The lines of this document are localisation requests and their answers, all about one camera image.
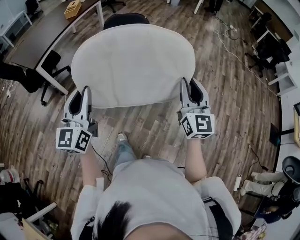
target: trash bin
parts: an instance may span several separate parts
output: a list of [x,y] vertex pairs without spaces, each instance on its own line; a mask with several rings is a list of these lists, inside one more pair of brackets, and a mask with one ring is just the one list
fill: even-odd
[[171,0],[171,5],[178,6],[179,2],[180,2],[180,0]]

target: white shirt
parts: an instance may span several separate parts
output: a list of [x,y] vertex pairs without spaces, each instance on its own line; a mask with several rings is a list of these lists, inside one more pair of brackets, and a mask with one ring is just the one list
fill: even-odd
[[141,159],[118,165],[111,185],[103,191],[104,179],[97,186],[84,186],[77,203],[71,234],[78,240],[92,216],[95,225],[104,220],[116,201],[129,202],[129,223],[125,237],[135,228],[150,223],[170,224],[192,239],[218,236],[214,218],[205,210],[202,198],[212,197],[230,221],[233,234],[240,226],[241,214],[221,179],[207,178],[191,185],[175,165],[154,159]]

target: cable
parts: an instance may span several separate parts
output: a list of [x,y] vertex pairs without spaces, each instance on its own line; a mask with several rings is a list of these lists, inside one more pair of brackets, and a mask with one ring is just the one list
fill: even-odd
[[248,169],[247,177],[245,178],[246,180],[247,180],[248,177],[249,177],[249,172],[250,172],[251,167],[252,167],[254,164],[256,164],[256,163],[258,163],[259,166],[260,166],[263,170],[271,171],[271,170],[268,169],[267,167],[261,165],[260,159],[259,159],[258,155],[254,152],[254,150],[253,150],[252,148],[250,148],[250,149],[253,151],[253,153],[255,154],[255,156],[257,157],[258,160],[250,165],[250,167],[249,167],[249,169]]
[[[92,144],[91,144],[91,146],[92,146],[94,152],[95,152],[99,157],[101,157],[101,155],[100,155],[99,153],[96,152],[96,150],[94,149],[94,146],[93,146]],[[101,158],[102,158],[102,160],[104,161],[104,163],[105,163],[105,165],[106,165],[106,168],[107,168],[108,172],[112,175],[111,171],[109,170],[109,167],[108,167],[107,162],[105,161],[105,159],[104,159],[103,157],[101,157]]]
[[[241,178],[241,181],[242,181],[242,186],[243,186],[243,184],[244,184],[244,182],[243,182],[243,175],[242,174],[240,174],[238,177],[240,177]],[[239,199],[238,199],[238,203],[236,204],[237,206],[239,205],[239,203],[240,203],[240,193],[239,193]]]
[[223,36],[225,36],[226,37],[226,35],[225,34],[223,34],[223,33],[219,33],[219,31],[217,30],[217,29],[214,29],[213,30],[213,32],[214,33],[216,33],[217,34],[217,37],[219,38],[219,40],[220,40],[220,42],[223,44],[223,46],[224,46],[224,48],[226,49],[226,51],[227,52],[229,52],[231,55],[233,55],[233,56],[235,56],[248,70],[249,70],[249,72],[250,73],[253,73],[254,74],[254,76],[263,84],[263,85],[265,85],[265,87],[271,92],[271,93],[273,93],[276,97],[280,97],[280,95],[278,95],[278,94],[276,94],[276,93],[274,93],[253,71],[251,71],[236,55],[234,55],[232,52],[230,52],[228,49],[227,49],[227,47],[225,46],[225,44],[224,44],[224,42],[221,40],[221,38],[220,38],[220,35],[223,35]]
[[287,145],[287,144],[296,144],[296,142],[292,142],[292,143],[283,143],[283,144],[281,144],[281,145]]
[[230,37],[229,34],[228,34],[228,32],[230,32],[230,31],[233,30],[233,29],[232,29],[230,26],[228,26],[228,24],[225,23],[222,19],[218,18],[217,16],[215,16],[215,18],[216,18],[217,20],[219,20],[220,23],[224,24],[224,25],[228,28],[228,30],[226,31],[226,35],[227,35],[231,40],[235,41],[235,40],[240,39],[240,40],[242,40],[246,45],[248,45],[247,41],[244,40],[244,39],[242,39],[241,37],[238,37],[238,38],[232,38],[232,37]]
[[112,181],[109,179],[108,172],[105,170],[101,170],[101,172],[104,173],[107,176],[107,179],[109,180],[109,182],[112,183]]
[[251,148],[251,150],[253,151],[253,153],[254,153],[255,156],[257,157],[259,166],[262,167],[263,170],[266,170],[266,171],[272,171],[271,169],[268,169],[267,167],[261,165],[261,162],[260,162],[260,160],[259,160],[258,155],[254,152],[254,150],[253,150],[252,148]]
[[0,104],[0,125],[1,125],[1,116],[2,116],[2,109],[5,107],[5,105],[8,104],[8,96],[6,97],[6,100],[5,100],[5,103],[3,105],[3,107],[1,107],[1,104]]

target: cardboard box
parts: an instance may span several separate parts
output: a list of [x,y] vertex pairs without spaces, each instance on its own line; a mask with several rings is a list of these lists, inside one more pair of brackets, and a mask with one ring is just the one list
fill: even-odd
[[81,8],[81,3],[79,0],[70,2],[67,9],[65,10],[65,17],[67,19],[71,17],[75,17],[80,8]]

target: white desk leg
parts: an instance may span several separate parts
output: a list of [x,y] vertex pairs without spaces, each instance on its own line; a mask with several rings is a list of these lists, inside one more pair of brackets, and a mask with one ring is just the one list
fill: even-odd
[[259,17],[258,19],[257,19],[257,21],[252,25],[252,27],[251,28],[254,28],[258,23],[259,23],[259,21],[261,20],[262,18],[261,17]]
[[76,28],[74,25],[72,26],[72,33],[76,33]]
[[282,75],[280,75],[279,77],[275,78],[274,80],[272,80],[271,82],[268,83],[268,85],[272,85],[278,81],[280,81],[281,79],[287,77],[289,75],[289,73],[284,73]]
[[269,33],[269,30],[266,30],[264,32],[264,34],[262,34],[261,37],[256,42],[259,43],[268,33]]
[[292,91],[292,90],[294,90],[294,89],[296,89],[296,88],[297,88],[296,86],[293,86],[293,87],[284,89],[284,90],[280,91],[277,95],[282,96],[282,95],[286,94],[287,92],[290,92],[290,91]]
[[249,16],[251,16],[253,14],[253,12],[255,11],[255,8],[252,10],[252,12],[249,14]]
[[61,86],[58,81],[56,81],[53,77],[51,77],[40,65],[37,67],[36,71],[40,73],[49,83],[51,83],[54,87],[56,87],[62,93],[68,95],[67,89]]
[[4,40],[5,40],[9,45],[11,45],[12,47],[15,47],[15,46],[13,45],[13,43],[12,43],[5,35],[3,35],[2,37],[4,38]]
[[194,14],[197,14],[198,9],[199,9],[200,5],[202,4],[202,1],[203,1],[203,0],[199,0],[199,1],[198,1],[198,4],[197,4],[196,9],[195,9],[195,11],[194,11]]
[[27,218],[26,221],[32,223],[32,222],[38,220],[39,218],[41,218],[46,213],[50,212],[52,209],[56,208],[56,206],[57,206],[56,203],[53,202],[49,206],[43,208],[41,211],[38,211],[37,213],[35,213],[32,216],[30,216],[29,218]]
[[24,15],[25,15],[25,17],[27,18],[27,21],[29,22],[29,24],[32,25],[32,22],[31,22],[31,20],[30,20],[30,18],[28,17],[28,15],[27,15],[26,12],[24,12]]
[[98,14],[98,19],[100,22],[100,25],[104,27],[104,18],[103,18],[103,12],[102,12],[102,6],[101,6],[101,1],[96,5],[97,9],[97,14]]

